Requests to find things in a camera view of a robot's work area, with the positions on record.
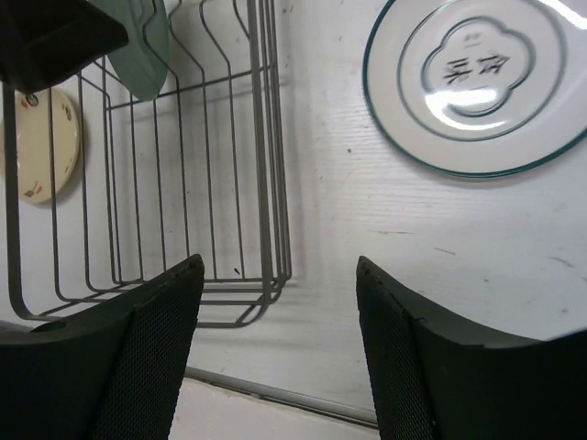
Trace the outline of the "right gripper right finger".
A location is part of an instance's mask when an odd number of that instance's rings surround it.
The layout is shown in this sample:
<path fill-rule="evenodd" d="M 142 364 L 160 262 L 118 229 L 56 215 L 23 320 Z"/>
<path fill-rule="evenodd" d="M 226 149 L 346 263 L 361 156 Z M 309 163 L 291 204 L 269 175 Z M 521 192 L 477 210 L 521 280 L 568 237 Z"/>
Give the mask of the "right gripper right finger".
<path fill-rule="evenodd" d="M 540 341 L 476 323 L 366 257 L 360 330 L 383 439 L 583 439 L 586 334 Z"/>

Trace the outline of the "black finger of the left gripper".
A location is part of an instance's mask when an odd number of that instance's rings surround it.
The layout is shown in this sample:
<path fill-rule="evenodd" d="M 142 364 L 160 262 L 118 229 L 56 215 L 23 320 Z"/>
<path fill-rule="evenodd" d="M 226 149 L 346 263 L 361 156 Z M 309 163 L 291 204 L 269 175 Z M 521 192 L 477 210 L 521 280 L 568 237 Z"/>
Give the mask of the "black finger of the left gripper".
<path fill-rule="evenodd" d="M 3 1 L 1 81 L 42 91 L 127 45 L 122 23 L 88 1 Z"/>

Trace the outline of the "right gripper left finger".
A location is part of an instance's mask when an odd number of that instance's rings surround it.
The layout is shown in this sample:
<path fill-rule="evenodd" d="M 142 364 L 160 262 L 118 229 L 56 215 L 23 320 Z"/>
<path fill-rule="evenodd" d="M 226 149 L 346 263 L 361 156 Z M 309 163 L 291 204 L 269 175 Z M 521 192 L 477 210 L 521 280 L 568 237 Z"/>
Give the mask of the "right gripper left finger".
<path fill-rule="evenodd" d="M 4 439 L 165 439 L 197 324 L 199 255 L 117 297 L 1 335 Z"/>

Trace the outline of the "cream plate with floral spots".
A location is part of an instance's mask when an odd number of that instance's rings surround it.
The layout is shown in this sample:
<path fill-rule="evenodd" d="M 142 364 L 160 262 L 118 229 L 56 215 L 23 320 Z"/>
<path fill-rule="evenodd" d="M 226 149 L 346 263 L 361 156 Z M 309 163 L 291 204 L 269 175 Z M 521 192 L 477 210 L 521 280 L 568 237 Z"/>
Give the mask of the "cream plate with floral spots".
<path fill-rule="evenodd" d="M 71 178 L 82 140 L 73 100 L 53 87 L 15 96 L 19 199 L 43 204 Z"/>

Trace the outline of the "blue-green patterned plate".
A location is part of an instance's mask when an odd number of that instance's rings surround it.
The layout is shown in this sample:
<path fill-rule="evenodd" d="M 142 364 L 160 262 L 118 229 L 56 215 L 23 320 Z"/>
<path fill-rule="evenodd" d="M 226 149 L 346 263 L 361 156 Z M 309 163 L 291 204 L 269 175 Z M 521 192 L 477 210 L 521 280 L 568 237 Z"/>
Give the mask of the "blue-green patterned plate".
<path fill-rule="evenodd" d="M 128 44 L 108 55 L 119 80 L 140 101 L 155 99 L 166 81 L 170 63 L 165 3 L 162 0 L 94 0 L 92 5 L 127 31 Z"/>

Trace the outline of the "white plate with dark rim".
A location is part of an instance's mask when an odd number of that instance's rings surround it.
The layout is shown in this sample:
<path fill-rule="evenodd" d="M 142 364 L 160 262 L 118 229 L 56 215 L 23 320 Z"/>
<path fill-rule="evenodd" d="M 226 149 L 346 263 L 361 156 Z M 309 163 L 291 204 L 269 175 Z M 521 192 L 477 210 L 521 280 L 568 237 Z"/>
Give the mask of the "white plate with dark rim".
<path fill-rule="evenodd" d="M 381 134 L 438 171 L 528 171 L 586 137 L 583 1 L 389 1 L 362 62 Z"/>

